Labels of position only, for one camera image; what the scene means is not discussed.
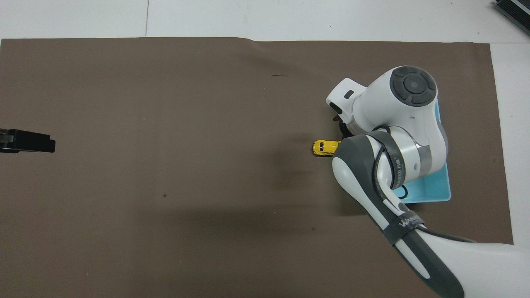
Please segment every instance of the black cable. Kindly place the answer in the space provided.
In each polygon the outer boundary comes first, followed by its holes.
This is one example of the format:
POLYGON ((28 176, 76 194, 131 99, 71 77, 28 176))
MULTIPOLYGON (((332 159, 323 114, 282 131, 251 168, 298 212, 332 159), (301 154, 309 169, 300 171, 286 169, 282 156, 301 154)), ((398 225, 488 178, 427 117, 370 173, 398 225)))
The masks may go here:
POLYGON ((401 200, 403 200, 404 198, 406 198, 408 195, 409 195, 409 190, 405 187, 405 185, 402 185, 401 186, 403 188, 403 190, 405 191, 405 194, 401 197, 398 197, 400 198, 401 200))
POLYGON ((447 234, 442 234, 442 233, 439 233, 439 232, 431 231, 428 228, 423 227, 421 225, 417 226, 416 229, 418 229, 418 230, 420 230, 422 232, 425 232, 427 234, 431 234, 433 236, 440 237, 440 238, 445 238, 445 239, 454 240, 454 241, 460 241, 460 242, 476 243, 475 241, 467 239, 467 238, 457 237, 457 236, 452 236, 452 235, 447 235, 447 234))
POLYGON ((372 167, 372 185, 375 189, 376 194, 379 196, 379 199, 385 200, 386 196, 383 193, 383 190, 381 189, 381 186, 379 186, 379 181, 377 179, 377 168, 379 167, 379 160, 381 159, 381 155, 383 155, 383 152, 385 151, 385 147, 383 144, 381 144, 381 147, 379 148, 379 151, 377 152, 377 156, 374 160, 374 166, 372 167))
POLYGON ((386 126, 386 125, 378 125, 376 127, 374 127, 374 129, 372 129, 372 131, 376 131, 376 130, 379 130, 381 128, 384 128, 386 130, 387 133, 390 134, 390 127, 386 126))
POLYGON ((344 121, 339 118, 339 130, 342 133, 342 139, 353 137, 354 135, 350 132, 344 121))

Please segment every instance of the light blue tray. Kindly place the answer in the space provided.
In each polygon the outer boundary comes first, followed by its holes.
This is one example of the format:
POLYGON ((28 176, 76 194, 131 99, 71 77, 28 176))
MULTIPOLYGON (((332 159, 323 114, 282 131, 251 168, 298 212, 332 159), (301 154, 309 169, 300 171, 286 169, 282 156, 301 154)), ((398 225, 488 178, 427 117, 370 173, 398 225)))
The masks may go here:
MULTIPOLYGON (((440 120, 440 110, 438 103, 435 106, 436 118, 440 120)), ((402 200, 403 203, 425 203, 448 201, 451 199, 451 187, 449 185, 449 172, 447 171, 447 163, 436 173, 432 173, 421 179, 405 184, 409 191, 409 195, 402 200)), ((397 196, 403 196, 405 191, 403 188, 394 190, 397 196)))

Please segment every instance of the yellow toy car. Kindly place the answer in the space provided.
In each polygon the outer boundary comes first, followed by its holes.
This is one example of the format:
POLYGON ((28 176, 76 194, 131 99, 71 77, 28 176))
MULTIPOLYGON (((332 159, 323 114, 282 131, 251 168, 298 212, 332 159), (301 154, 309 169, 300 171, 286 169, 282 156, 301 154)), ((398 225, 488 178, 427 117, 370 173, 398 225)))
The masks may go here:
POLYGON ((337 150, 340 141, 326 141, 319 139, 313 143, 313 153, 319 156, 331 156, 337 150))

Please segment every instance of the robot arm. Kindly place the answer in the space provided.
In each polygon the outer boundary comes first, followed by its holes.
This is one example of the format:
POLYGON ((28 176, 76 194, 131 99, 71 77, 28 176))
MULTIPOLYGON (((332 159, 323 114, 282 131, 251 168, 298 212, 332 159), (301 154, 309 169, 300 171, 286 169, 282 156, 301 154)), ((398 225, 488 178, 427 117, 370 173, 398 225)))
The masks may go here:
POLYGON ((530 252, 432 232, 392 191, 445 163, 436 100, 434 80, 411 66, 392 69, 367 88, 342 81, 326 101, 356 136, 345 138, 333 156, 335 178, 441 297, 527 297, 530 252))

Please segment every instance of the brown paper backdrop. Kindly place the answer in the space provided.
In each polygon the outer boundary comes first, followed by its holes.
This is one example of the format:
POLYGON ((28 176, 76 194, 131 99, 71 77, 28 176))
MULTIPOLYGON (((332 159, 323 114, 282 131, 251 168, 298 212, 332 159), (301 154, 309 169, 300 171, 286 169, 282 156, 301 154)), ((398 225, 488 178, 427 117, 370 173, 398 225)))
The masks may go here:
POLYGON ((512 243, 489 45, 235 38, 2 40, 2 297, 434 297, 312 142, 325 98, 414 65, 438 83, 434 230, 512 243))

